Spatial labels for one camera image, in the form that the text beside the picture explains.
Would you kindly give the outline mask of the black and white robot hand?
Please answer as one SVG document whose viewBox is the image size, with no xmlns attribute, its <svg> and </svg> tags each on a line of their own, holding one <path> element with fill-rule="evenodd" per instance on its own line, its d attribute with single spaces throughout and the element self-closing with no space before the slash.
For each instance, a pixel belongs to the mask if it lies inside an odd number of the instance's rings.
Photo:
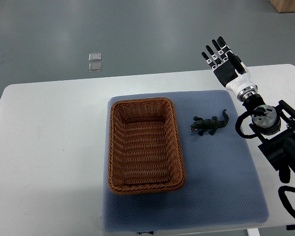
<svg viewBox="0 0 295 236">
<path fill-rule="evenodd" d="M 241 59 L 233 53 L 223 37 L 212 40 L 211 48 L 206 45 L 202 57 L 212 69 L 219 83 L 232 91 L 239 101 L 257 94 L 257 86 L 250 81 L 250 72 Z"/>
</svg>

